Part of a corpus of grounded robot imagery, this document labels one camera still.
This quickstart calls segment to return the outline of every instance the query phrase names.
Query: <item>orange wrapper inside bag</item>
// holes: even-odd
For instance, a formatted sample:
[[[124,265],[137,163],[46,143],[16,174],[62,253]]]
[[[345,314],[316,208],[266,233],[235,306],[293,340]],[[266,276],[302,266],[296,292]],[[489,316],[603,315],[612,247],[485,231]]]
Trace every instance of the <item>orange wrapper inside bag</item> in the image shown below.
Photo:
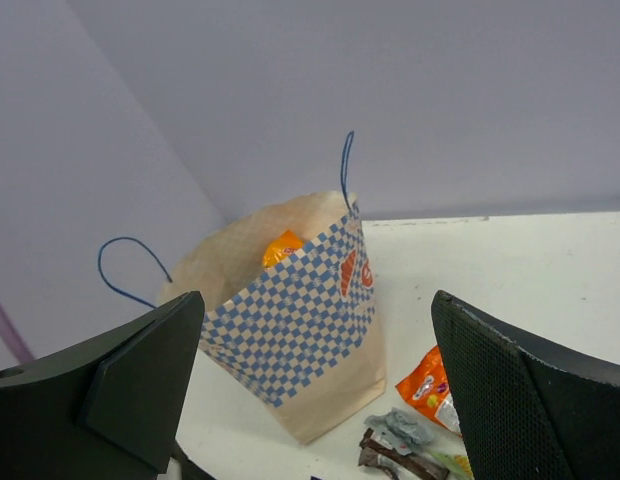
[[[266,253],[263,255],[262,264],[265,268],[273,267],[301,247],[303,247],[303,240],[297,237],[291,230],[286,230],[268,246]]]
[[[430,350],[419,366],[396,386],[401,398],[421,415],[461,435],[448,377],[439,347]]]

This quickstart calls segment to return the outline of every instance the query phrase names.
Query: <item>table surface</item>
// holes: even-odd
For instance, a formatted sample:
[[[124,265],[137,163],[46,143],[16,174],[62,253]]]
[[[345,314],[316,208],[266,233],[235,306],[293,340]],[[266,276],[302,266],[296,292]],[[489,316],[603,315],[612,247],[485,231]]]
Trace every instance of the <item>table surface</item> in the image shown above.
[[[439,289],[620,364],[620,213],[364,222],[364,233],[384,322],[386,393],[302,447],[198,352],[177,437],[217,480],[380,478],[356,466],[363,420],[410,410],[394,385],[435,344],[430,302]],[[441,448],[462,451],[435,429]]]

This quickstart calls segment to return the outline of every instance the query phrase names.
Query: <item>blue and white checkered pattern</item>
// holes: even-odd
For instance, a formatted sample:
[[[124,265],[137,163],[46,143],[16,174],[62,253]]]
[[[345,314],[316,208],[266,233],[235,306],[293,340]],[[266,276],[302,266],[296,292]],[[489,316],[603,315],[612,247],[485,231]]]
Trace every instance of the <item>blue and white checkered pattern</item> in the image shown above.
[[[344,297],[341,265],[353,249]],[[361,346],[375,313],[373,289],[362,282],[366,262],[355,202],[339,223],[208,312],[201,347],[261,400],[283,405]]]

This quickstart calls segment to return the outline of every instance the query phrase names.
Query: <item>white wall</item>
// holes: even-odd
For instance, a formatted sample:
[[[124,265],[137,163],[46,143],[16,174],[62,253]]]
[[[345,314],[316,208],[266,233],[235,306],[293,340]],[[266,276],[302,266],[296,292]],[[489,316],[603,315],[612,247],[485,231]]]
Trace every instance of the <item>white wall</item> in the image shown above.
[[[228,218],[620,208],[620,0],[68,0]]]
[[[223,224],[67,5],[1,0],[0,301],[34,353],[146,312],[101,283],[102,242],[139,237],[171,266]],[[163,280],[131,245],[104,267],[149,299]]]

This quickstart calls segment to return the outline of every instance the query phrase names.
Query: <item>blue string handle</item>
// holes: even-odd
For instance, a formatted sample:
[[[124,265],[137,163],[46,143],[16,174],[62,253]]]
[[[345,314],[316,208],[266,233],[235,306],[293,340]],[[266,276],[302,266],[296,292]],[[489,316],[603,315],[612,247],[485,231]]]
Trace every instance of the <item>blue string handle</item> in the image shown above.
[[[146,307],[150,307],[150,308],[156,308],[156,305],[153,305],[152,303],[148,302],[147,300],[144,300],[143,298],[137,297],[136,295],[133,295],[129,292],[126,292],[125,290],[120,289],[119,287],[114,286],[110,280],[108,280],[105,276],[105,274],[103,273],[103,266],[102,266],[102,259],[103,259],[103,252],[106,249],[106,247],[108,245],[110,245],[111,243],[114,242],[118,242],[120,240],[128,240],[134,243],[137,243],[139,245],[141,245],[150,255],[152,255],[152,258],[155,259],[155,261],[157,262],[157,264],[161,267],[161,270],[163,270],[163,273],[165,273],[166,278],[168,279],[168,281],[170,283],[172,283],[172,277],[170,276],[170,274],[168,273],[168,270],[166,270],[166,267],[163,266],[163,263],[161,263],[161,260],[159,260],[159,258],[154,254],[154,252],[152,250],[150,250],[150,248],[143,243],[141,240],[137,240],[134,237],[115,237],[112,238],[110,240],[108,240],[106,243],[104,243],[103,245],[101,245],[101,248],[99,248],[99,256],[97,258],[97,268],[99,270],[99,275],[101,275],[101,280],[103,280],[103,282],[110,287],[110,289],[116,293],[118,293],[119,295],[129,298],[131,300],[134,300],[135,302],[139,302],[142,305],[145,305]]]
[[[352,213],[352,207],[350,206],[350,200],[348,200],[348,162],[350,161],[350,149],[352,148],[353,141],[354,131],[346,136],[346,142],[343,144],[343,153],[341,154],[341,193],[343,193],[343,199],[346,201],[350,213]]]

